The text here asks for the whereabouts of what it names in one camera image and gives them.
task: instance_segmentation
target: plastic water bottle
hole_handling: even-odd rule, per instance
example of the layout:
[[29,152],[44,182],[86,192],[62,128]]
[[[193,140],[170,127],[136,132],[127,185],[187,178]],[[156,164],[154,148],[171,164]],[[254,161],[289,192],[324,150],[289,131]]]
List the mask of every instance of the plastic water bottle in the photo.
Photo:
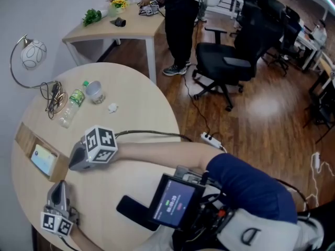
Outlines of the plastic water bottle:
[[59,124],[64,128],[69,128],[71,121],[81,104],[85,99],[85,89],[88,86],[88,81],[83,82],[80,89],[75,89],[72,95],[69,97],[69,101],[66,104],[65,111],[62,113],[62,117],[59,119]]

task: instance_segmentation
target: blue sleeve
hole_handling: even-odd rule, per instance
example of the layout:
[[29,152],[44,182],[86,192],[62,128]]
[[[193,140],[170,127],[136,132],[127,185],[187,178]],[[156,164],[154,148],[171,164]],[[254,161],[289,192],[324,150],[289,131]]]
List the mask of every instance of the blue sleeve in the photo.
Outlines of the blue sleeve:
[[209,177],[222,185],[225,204],[261,218],[297,223],[291,194],[277,180],[231,154],[219,154],[207,165]]

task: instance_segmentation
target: lamp base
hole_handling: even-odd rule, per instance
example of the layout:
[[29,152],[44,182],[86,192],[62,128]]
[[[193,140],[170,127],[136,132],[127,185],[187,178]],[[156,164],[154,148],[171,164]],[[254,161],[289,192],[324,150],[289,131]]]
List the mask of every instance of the lamp base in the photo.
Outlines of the lamp base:
[[56,114],[58,112],[60,112],[66,105],[66,103],[68,102],[69,96],[66,92],[60,94],[57,97],[57,106],[53,109],[53,112]]

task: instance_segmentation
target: phone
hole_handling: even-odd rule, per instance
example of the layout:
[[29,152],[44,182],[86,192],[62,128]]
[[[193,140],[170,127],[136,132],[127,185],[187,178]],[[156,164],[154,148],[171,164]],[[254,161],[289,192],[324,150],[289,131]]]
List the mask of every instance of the phone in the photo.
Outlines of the phone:
[[147,217],[149,208],[145,207],[127,195],[122,197],[121,201],[116,207],[116,211],[153,232],[156,231],[159,227],[158,224],[152,223],[148,220]]

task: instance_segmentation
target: plastic cup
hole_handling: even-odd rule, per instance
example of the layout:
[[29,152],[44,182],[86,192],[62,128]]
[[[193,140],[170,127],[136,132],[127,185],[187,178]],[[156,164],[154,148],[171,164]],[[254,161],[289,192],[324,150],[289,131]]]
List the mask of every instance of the plastic cup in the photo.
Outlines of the plastic cup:
[[104,102],[106,95],[103,92],[101,83],[99,81],[93,81],[88,84],[85,90],[86,96],[94,103],[101,104]]

